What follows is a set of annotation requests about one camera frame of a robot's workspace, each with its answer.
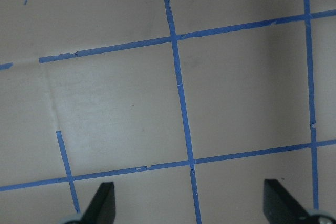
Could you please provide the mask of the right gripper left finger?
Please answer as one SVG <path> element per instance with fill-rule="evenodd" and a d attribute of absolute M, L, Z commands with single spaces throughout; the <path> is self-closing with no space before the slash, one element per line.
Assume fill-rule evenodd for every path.
<path fill-rule="evenodd" d="M 108 223 L 116 218 L 116 196 L 114 182 L 101 183 L 83 214 L 66 217 L 61 223 Z"/>

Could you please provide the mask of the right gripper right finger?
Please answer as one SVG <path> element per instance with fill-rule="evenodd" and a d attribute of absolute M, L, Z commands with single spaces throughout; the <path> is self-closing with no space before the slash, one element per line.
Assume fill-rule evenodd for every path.
<path fill-rule="evenodd" d="M 270 224 L 335 223 L 327 212 L 304 208 L 276 179 L 264 180 L 263 213 Z"/>

